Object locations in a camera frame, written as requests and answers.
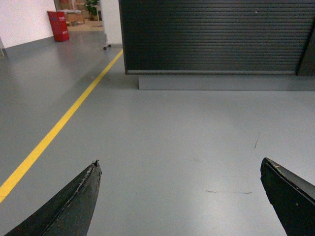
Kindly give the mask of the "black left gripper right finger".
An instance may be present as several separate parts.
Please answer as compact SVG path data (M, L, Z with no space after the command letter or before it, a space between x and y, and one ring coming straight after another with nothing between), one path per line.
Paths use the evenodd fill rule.
M261 182L288 236L315 234L315 186L275 161L264 158Z

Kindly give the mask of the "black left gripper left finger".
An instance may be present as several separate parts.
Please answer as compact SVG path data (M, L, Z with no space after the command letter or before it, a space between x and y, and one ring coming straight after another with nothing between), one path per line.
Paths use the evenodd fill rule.
M85 236L97 202L101 167L96 160L7 236Z

